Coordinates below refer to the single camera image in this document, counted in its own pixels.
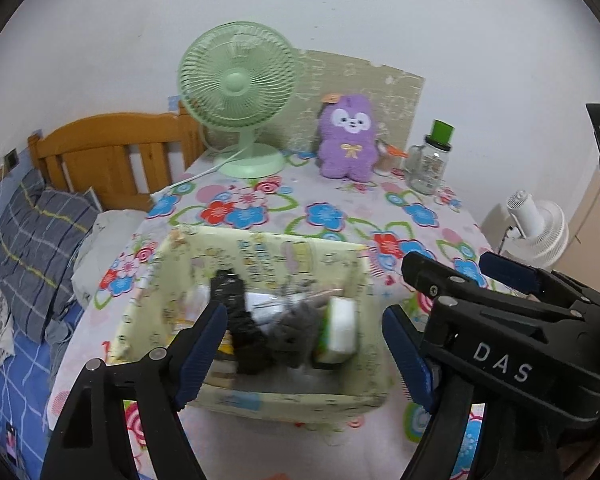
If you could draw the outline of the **green desk fan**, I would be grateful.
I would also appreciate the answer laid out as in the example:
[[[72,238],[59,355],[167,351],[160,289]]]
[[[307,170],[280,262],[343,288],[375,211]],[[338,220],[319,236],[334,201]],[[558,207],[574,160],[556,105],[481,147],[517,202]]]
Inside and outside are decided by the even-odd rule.
[[[207,30],[178,66],[178,93],[186,110],[210,130],[236,133],[237,143],[215,165],[226,176],[255,179],[284,166],[278,148],[257,140],[294,94],[296,51],[276,30],[234,21]]]

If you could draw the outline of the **glass jar with green lid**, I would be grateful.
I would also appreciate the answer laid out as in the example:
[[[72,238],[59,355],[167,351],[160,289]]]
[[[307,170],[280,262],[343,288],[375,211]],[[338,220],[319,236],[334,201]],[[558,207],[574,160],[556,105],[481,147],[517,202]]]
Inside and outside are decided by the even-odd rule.
[[[452,150],[453,131],[453,126],[435,120],[422,144],[408,149],[405,179],[414,191],[428,196],[437,191]]]

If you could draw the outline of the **floral tablecloth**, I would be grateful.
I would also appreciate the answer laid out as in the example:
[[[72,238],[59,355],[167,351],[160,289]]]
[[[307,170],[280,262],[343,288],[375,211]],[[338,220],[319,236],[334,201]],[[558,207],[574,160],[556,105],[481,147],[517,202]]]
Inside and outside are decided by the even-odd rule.
[[[363,244],[379,303],[400,304],[416,323],[426,320],[430,303],[401,278],[407,252],[420,252],[484,287],[493,286],[478,267],[490,244],[449,188],[419,195],[400,171],[364,184],[329,180],[308,153],[289,155],[273,177],[235,180],[213,171],[202,158],[135,230],[114,237],[94,231],[86,242],[87,252],[102,258],[102,268],[88,281],[90,303],[48,400],[51,422],[58,419],[83,364],[110,359],[124,308],[136,296],[150,257],[170,229],[182,223],[290,234],[294,242],[275,257],[292,275],[322,267],[313,249],[320,238]],[[396,479],[427,417],[411,401],[399,374],[390,370],[388,377],[381,408],[340,424],[276,424],[191,406],[182,414],[183,425],[211,479]]]

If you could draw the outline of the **white roll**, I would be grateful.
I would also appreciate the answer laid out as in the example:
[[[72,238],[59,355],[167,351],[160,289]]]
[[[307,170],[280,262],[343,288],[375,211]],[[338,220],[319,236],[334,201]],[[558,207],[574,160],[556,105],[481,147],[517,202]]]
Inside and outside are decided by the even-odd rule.
[[[311,292],[294,292],[283,296],[265,294],[264,292],[247,292],[245,306],[253,322],[257,326],[272,324],[288,310],[297,309],[302,304],[319,309],[328,304],[330,298],[339,296],[339,287],[323,288]]]

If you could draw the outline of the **black plastic bag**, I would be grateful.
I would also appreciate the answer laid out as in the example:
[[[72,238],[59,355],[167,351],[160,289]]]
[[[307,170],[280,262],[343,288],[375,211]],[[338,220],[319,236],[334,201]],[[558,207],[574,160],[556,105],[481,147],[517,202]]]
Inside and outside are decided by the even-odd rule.
[[[246,309],[244,281],[232,269],[217,270],[210,281],[211,299],[227,310],[227,328],[232,338],[237,373],[257,375],[274,364],[268,338]]]

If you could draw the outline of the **white standing fan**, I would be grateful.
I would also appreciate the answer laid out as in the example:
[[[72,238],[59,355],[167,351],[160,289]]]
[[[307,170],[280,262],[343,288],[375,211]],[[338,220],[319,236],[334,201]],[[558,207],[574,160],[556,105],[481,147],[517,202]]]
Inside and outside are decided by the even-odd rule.
[[[568,245],[569,228],[562,208],[551,200],[537,200],[518,190],[506,200],[513,224],[505,231],[499,255],[550,270]]]

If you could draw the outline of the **grey plaid pillow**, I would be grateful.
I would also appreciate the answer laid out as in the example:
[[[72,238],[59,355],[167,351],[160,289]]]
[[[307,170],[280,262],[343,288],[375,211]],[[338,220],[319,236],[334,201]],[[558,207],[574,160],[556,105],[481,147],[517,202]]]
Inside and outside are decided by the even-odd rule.
[[[0,219],[0,289],[17,327],[43,341],[48,322],[60,320],[73,296],[76,254],[100,213],[94,192],[70,193],[30,170]]]

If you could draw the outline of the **purple plush toy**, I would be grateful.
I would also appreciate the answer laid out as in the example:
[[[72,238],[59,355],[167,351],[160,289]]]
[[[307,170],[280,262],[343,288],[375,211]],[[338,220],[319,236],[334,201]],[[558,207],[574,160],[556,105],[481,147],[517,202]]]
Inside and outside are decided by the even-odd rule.
[[[318,120],[317,151],[324,178],[366,183],[378,162],[372,103],[364,94],[345,94],[326,104]]]

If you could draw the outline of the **beige patterned board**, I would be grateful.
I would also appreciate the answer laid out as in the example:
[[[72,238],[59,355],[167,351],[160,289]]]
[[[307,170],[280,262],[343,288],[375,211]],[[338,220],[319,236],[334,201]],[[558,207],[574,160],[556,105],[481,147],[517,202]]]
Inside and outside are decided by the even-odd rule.
[[[376,65],[324,51],[300,50],[296,92],[263,135],[284,150],[317,148],[318,115],[331,94],[361,93],[372,103],[379,136],[405,148],[425,79],[387,65]]]

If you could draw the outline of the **wooden bed headboard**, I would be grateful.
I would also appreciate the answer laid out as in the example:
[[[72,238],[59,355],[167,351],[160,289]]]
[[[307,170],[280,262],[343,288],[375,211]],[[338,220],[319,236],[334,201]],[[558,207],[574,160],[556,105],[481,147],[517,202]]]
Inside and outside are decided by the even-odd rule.
[[[69,122],[28,137],[32,165],[59,191],[93,190],[106,210],[148,211],[150,194],[174,182],[168,147],[185,167],[204,152],[200,123],[183,105],[175,113],[111,113]]]

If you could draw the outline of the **yellow patterned storage box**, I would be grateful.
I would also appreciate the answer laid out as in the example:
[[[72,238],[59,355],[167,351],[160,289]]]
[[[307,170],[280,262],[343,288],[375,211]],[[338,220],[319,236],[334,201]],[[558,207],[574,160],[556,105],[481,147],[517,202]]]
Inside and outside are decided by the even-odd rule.
[[[277,292],[312,280],[338,286],[356,305],[354,356],[336,370],[336,390],[204,382],[195,404],[210,411],[278,422],[340,422],[379,408],[390,388],[380,307],[364,246],[336,240],[208,226],[179,226],[151,256],[122,312],[108,356],[111,364],[165,347],[184,327],[185,296],[219,270],[234,270],[250,292]]]

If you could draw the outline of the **cotton swab container orange lid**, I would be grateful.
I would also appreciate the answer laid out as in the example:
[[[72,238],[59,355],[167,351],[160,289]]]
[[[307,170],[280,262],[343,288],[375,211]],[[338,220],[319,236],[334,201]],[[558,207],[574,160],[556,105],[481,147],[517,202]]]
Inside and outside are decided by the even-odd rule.
[[[378,151],[378,161],[374,166],[374,173],[380,176],[391,174],[391,170],[399,166],[400,162],[408,157],[407,152],[399,150],[383,140],[376,142],[376,148]]]

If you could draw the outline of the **grey plush item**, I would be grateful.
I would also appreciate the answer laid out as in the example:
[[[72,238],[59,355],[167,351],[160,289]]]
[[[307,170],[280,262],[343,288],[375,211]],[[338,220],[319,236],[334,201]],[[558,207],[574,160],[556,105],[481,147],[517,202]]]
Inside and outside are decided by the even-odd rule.
[[[268,348],[285,366],[298,368],[308,359],[317,341],[329,292],[302,290],[283,299],[283,310],[268,329]]]

